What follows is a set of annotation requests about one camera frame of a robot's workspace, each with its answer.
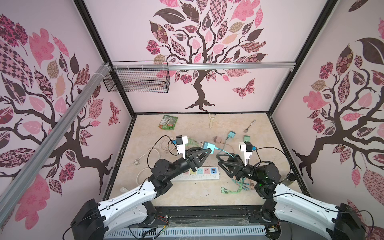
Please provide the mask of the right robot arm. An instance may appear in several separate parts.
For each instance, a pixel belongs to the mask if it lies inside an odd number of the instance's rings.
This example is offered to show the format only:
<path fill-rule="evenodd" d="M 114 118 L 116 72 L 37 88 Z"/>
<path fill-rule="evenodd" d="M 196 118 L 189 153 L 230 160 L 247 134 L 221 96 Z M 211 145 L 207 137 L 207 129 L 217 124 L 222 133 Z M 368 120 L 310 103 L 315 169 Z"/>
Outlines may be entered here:
<path fill-rule="evenodd" d="M 277 166 L 270 161 L 245 164 L 239 156 L 217 154 L 219 166 L 230 178 L 255 182 L 257 194 L 265 200 L 261 216 L 267 222 L 285 221 L 321 235 L 327 240 L 363 240 L 366 229 L 351 206 L 328 204 L 279 183 Z"/>

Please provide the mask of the green charger plug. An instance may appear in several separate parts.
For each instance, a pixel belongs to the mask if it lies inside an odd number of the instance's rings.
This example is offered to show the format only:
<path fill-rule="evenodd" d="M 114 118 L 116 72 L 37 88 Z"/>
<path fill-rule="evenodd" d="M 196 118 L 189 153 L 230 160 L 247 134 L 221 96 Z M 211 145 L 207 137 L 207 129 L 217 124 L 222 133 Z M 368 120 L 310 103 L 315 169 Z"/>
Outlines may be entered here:
<path fill-rule="evenodd" d="M 249 143 L 251 141 L 251 137 L 248 135 L 244 135 L 243 140 L 245 143 Z"/>

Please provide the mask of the pink charger plug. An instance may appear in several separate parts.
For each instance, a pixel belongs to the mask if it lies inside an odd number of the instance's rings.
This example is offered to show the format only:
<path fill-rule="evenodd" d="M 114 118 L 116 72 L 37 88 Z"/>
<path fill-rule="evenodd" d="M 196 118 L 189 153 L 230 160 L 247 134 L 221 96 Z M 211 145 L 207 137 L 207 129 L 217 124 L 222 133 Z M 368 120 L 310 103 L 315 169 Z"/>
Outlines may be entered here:
<path fill-rule="evenodd" d="M 223 144 L 223 139 L 221 137 L 215 136 L 213 137 L 214 143 Z"/>

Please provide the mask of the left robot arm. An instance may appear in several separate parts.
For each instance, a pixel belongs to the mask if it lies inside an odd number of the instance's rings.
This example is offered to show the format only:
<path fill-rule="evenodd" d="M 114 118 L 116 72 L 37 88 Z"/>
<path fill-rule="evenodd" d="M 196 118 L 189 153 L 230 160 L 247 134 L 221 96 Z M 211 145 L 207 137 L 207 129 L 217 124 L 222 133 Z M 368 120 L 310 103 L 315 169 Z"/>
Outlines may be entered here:
<path fill-rule="evenodd" d="M 157 214 L 152 200 L 172 187 L 172 179 L 188 170 L 196 172 L 211 152 L 191 148 L 173 163 L 159 159 L 151 169 L 152 174 L 136 188 L 109 200 L 85 202 L 70 225 L 74 239 L 102 240 L 125 227 L 151 223 Z"/>

